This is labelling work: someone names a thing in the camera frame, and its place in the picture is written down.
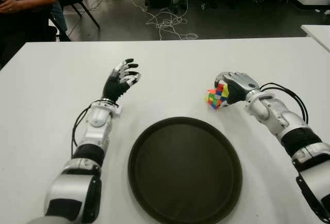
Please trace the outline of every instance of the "chair leg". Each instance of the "chair leg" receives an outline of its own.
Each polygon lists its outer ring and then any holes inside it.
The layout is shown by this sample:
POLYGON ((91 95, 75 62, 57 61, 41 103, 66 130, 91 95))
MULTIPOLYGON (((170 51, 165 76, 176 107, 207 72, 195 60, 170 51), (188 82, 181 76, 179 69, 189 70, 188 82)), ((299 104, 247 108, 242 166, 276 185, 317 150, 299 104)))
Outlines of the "chair leg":
POLYGON ((56 28, 60 31, 60 36, 64 36, 65 41, 67 42, 71 42, 70 38, 67 36, 67 34, 65 33, 65 31, 61 28, 60 25, 58 25, 57 21, 55 20, 55 18, 53 17, 53 15, 50 16, 49 18, 52 23, 56 26, 56 28))
POLYGON ((100 28, 99 24, 97 23, 97 21, 95 20, 95 18, 92 16, 92 14, 89 12, 89 10, 86 8, 86 6, 83 4, 83 2, 80 2, 79 4, 83 7, 83 9, 86 11, 86 13, 87 13, 88 16, 91 18, 91 20, 93 20, 94 24, 95 24, 98 28, 100 28))
POLYGON ((72 8, 78 13, 78 15, 81 16, 80 11, 78 11, 78 9, 77 9, 73 4, 72 4, 71 6, 72 6, 72 8))

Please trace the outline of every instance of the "jeans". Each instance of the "jeans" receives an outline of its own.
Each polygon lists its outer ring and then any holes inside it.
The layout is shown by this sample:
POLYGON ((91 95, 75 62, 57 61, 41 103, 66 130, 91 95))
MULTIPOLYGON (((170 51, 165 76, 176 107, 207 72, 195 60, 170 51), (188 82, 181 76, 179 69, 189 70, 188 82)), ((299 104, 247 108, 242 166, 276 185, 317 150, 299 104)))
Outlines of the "jeans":
POLYGON ((60 28, 63 31, 67 31, 68 30, 67 23, 65 22, 63 10, 62 10, 60 4, 58 3, 58 1, 56 1, 56 3, 53 4, 52 15, 54 16, 54 18, 57 21, 60 28))

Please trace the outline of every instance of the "robot forearm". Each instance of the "robot forearm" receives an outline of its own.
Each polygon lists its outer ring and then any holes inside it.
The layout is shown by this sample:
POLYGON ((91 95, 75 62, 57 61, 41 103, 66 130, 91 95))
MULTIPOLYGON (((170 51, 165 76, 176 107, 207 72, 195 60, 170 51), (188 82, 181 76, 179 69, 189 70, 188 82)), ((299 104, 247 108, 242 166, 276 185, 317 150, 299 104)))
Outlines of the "robot forearm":
POLYGON ((323 222, 330 223, 330 145, 274 94, 261 92, 248 75, 224 72, 215 85, 220 80, 228 83, 228 104, 245 101, 246 111, 280 141, 299 173, 296 181, 311 209, 323 222))
POLYGON ((126 71, 138 66, 131 62, 133 59, 127 59, 114 68, 104 86, 102 99, 89 106, 86 132, 49 188, 45 216, 29 224, 92 223, 96 220, 101 199, 101 167, 109 145, 111 119, 120 112, 115 102, 141 76, 126 71))

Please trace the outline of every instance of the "round tray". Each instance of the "round tray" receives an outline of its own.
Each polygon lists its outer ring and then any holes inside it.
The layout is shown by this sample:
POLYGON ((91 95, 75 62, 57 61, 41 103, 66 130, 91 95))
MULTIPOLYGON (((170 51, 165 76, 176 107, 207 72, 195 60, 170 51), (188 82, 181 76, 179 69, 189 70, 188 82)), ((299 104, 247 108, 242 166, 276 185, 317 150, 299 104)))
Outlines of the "round tray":
POLYGON ((161 223, 216 223, 235 207, 242 185, 226 137, 187 117, 147 128, 131 150, 128 176, 139 204, 161 223))

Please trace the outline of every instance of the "gray floor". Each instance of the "gray floor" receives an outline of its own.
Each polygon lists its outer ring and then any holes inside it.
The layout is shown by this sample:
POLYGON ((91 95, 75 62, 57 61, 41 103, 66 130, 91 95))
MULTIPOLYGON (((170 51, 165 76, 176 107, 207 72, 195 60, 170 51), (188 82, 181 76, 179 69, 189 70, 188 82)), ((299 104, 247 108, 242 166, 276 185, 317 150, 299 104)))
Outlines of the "gray floor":
MULTIPOLYGON (((65 7, 67 33, 73 41, 159 40, 158 30, 145 24, 150 15, 135 7, 132 1, 144 5, 144 0, 85 0, 100 30, 86 13, 80 18, 71 7, 65 7)), ((148 11, 156 14, 159 10, 148 11)), ((322 12, 301 10, 292 3, 256 4, 250 0, 239 1, 235 9, 220 0, 218 9, 205 10, 201 9, 200 0, 190 0, 185 18, 188 24, 176 26, 177 31, 196 33, 199 39, 303 37, 306 34, 300 29, 302 24, 330 24, 330 16, 322 12)), ((178 39, 174 34, 163 31, 161 34, 163 40, 178 39)))

